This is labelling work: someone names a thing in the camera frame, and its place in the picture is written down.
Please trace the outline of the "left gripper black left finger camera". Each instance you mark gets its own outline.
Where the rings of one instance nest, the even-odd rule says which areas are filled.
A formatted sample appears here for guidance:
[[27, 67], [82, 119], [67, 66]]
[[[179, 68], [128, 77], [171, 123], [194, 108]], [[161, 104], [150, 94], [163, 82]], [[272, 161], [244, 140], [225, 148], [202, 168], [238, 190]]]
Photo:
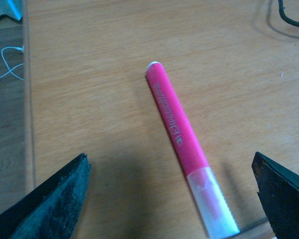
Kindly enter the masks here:
[[0, 239], [69, 239], [84, 203], [91, 165], [82, 153], [0, 214]]

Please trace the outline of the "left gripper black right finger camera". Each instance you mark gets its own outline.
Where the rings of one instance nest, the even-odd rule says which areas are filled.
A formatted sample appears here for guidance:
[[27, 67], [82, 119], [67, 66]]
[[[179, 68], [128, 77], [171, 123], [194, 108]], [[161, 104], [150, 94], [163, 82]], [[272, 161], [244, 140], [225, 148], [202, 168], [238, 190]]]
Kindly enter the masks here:
[[299, 175], [256, 152], [252, 169], [258, 197], [278, 239], [299, 239]]

